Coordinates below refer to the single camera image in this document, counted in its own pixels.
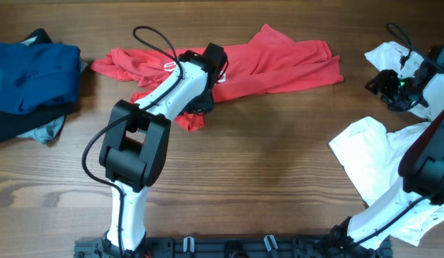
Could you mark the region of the white crumpled garment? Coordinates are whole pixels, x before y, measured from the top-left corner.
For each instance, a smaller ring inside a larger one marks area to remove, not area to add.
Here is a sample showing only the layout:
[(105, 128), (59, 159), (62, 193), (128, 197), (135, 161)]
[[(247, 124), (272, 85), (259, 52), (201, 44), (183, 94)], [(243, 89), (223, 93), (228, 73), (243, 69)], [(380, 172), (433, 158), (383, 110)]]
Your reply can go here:
[[(379, 71), (394, 70), (400, 73), (399, 78), (408, 78), (413, 77), (423, 61), (417, 53), (412, 53), (404, 68), (400, 68), (400, 57), (408, 52), (406, 47), (396, 42), (384, 42), (364, 56)], [(423, 92), (429, 107), (417, 105), (408, 111), (429, 122), (388, 133), (383, 124), (368, 116), (352, 123), (329, 142), (334, 155), (369, 206), (399, 178), (397, 170), (406, 150), (444, 109), (444, 75), (436, 75), (434, 80)], [(426, 232), (444, 221), (444, 204), (431, 206), (423, 201), (414, 211), (418, 213), (389, 235), (417, 247)]]

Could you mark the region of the blue folded garment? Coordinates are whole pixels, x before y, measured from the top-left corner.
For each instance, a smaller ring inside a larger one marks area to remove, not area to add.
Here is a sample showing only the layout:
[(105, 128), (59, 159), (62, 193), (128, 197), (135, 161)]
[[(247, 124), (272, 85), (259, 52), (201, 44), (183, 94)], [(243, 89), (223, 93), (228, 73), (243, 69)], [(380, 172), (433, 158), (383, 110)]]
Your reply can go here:
[(0, 111), (15, 115), (77, 102), (80, 49), (66, 44), (0, 44)]

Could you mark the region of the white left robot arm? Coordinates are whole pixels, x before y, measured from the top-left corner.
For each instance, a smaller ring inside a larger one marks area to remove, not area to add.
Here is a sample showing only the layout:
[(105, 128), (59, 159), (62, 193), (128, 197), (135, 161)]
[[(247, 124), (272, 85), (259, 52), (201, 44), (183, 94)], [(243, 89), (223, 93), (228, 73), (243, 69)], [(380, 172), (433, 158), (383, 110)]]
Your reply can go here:
[(164, 168), (171, 123), (184, 113), (203, 114), (214, 107), (212, 88), (226, 64), (227, 54), (216, 45), (202, 54), (188, 50), (147, 96), (114, 105), (99, 156), (113, 194), (112, 222), (103, 237), (105, 256), (142, 254), (146, 197)]

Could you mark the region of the red printed t-shirt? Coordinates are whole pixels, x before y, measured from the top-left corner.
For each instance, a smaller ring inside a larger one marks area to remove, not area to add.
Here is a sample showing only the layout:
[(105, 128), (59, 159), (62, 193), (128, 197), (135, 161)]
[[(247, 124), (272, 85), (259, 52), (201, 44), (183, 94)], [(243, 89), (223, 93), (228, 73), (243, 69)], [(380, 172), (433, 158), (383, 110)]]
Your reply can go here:
[[(322, 40), (295, 42), (264, 24), (246, 44), (226, 46), (228, 68), (213, 88), (215, 102), (249, 95), (297, 92), (343, 81), (339, 57)], [(147, 96), (175, 69), (175, 62), (153, 50), (115, 48), (91, 68), (117, 81), (136, 81)]]

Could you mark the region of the black folded garment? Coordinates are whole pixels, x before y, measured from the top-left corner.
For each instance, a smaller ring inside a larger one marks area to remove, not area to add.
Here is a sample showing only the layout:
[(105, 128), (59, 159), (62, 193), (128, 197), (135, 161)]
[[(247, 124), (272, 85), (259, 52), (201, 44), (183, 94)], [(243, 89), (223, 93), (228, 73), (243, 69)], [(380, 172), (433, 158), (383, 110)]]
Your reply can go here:
[(0, 43), (0, 143), (55, 137), (79, 99), (80, 76), (79, 47), (54, 43), (43, 28)]

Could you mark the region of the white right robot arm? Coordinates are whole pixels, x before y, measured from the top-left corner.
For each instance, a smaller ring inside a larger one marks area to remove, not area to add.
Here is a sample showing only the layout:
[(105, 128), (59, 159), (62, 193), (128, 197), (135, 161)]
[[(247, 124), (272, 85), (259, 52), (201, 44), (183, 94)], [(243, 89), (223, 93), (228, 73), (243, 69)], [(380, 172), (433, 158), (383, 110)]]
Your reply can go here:
[(340, 254), (359, 256), (390, 236), (417, 246), (444, 221), (444, 74), (421, 85), (427, 105), (413, 112), (424, 123), (389, 133), (365, 117), (329, 143), (368, 206), (332, 229), (327, 245)]

